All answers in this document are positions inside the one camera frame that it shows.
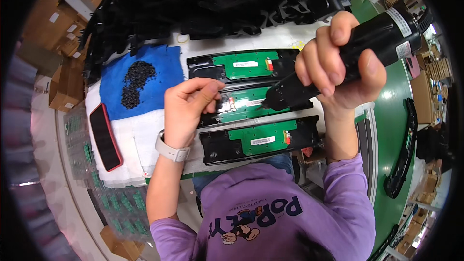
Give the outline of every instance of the electric screwdriver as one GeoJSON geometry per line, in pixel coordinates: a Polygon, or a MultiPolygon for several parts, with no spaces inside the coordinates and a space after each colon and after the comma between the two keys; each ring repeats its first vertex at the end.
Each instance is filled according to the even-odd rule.
{"type": "MultiPolygon", "coordinates": [[[[402,8],[390,8],[351,30],[348,43],[340,47],[340,57],[346,68],[343,84],[361,78],[358,59],[365,49],[372,49],[386,67],[421,48],[421,31],[416,19],[402,8]]],[[[304,104],[319,95],[314,84],[301,84],[296,72],[271,87],[261,103],[264,109],[281,111],[304,104]]]]}

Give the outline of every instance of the hand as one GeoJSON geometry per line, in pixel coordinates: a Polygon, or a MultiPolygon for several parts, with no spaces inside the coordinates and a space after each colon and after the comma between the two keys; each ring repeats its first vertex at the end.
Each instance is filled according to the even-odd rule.
{"type": "Polygon", "coordinates": [[[317,29],[316,38],[309,41],[297,56],[295,71],[301,83],[316,85],[321,91],[317,98],[324,109],[354,109],[374,101],[385,85],[385,67],[371,49],[366,49],[358,61],[361,80],[339,86],[346,72],[339,47],[348,42],[351,29],[358,25],[351,13],[338,12],[330,26],[317,29]]]}
{"type": "Polygon", "coordinates": [[[193,78],[169,88],[164,93],[164,142],[178,149],[190,145],[201,113],[214,113],[219,90],[224,83],[207,78],[193,78]]]}

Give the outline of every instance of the red phone case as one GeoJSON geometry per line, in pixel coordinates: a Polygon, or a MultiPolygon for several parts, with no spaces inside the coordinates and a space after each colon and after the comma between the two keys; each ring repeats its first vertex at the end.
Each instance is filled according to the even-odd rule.
{"type": "Polygon", "coordinates": [[[103,103],[100,103],[100,105],[98,105],[98,106],[92,111],[92,113],[94,113],[95,110],[98,109],[100,106],[103,107],[103,114],[105,115],[105,120],[106,120],[106,125],[107,125],[107,127],[108,127],[109,136],[111,137],[111,141],[113,141],[113,146],[114,146],[115,151],[116,151],[116,154],[117,154],[117,156],[118,156],[118,158],[119,158],[119,165],[117,165],[117,166],[111,168],[110,170],[107,170],[107,171],[109,172],[109,171],[112,171],[112,170],[114,170],[114,169],[120,167],[121,165],[123,165],[123,157],[121,156],[121,153],[119,152],[119,148],[117,147],[117,144],[116,144],[116,141],[115,141],[115,137],[114,137],[114,135],[113,135],[113,130],[111,129],[111,125],[110,125],[110,123],[109,123],[109,117],[108,117],[108,113],[107,113],[107,111],[106,111],[106,105],[103,104],[103,103]]]}

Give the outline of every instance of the jeans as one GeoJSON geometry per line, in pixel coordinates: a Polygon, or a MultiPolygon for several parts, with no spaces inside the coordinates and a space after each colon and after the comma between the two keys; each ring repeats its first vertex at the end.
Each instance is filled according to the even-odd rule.
{"type": "MultiPolygon", "coordinates": [[[[291,157],[290,157],[290,152],[285,152],[285,153],[282,153],[282,154],[272,156],[272,157],[267,158],[267,159],[262,159],[262,160],[259,160],[256,163],[265,163],[265,164],[272,165],[272,166],[274,166],[275,168],[278,168],[278,169],[285,169],[285,171],[287,171],[288,174],[295,177],[295,173],[293,171],[292,160],[291,160],[291,157]]],[[[192,182],[194,183],[194,189],[195,189],[195,192],[197,193],[197,196],[200,197],[201,191],[209,183],[211,183],[215,178],[217,178],[218,176],[220,176],[221,174],[223,174],[224,172],[227,172],[227,171],[229,171],[229,170],[220,171],[220,172],[217,172],[217,173],[214,173],[214,174],[209,174],[209,175],[206,175],[206,176],[203,176],[203,177],[193,177],[192,182]]]]}

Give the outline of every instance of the purple sweatshirt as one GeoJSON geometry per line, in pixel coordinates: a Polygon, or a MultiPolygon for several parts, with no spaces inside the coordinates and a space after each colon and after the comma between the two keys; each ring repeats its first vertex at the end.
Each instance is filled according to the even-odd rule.
{"type": "Polygon", "coordinates": [[[186,224],[151,224],[162,260],[301,260],[298,233],[328,249],[337,261],[366,260],[374,246],[374,210],[363,160],[328,165],[324,202],[313,199],[283,169],[251,164],[232,169],[201,192],[205,218],[198,234],[186,224]]]}

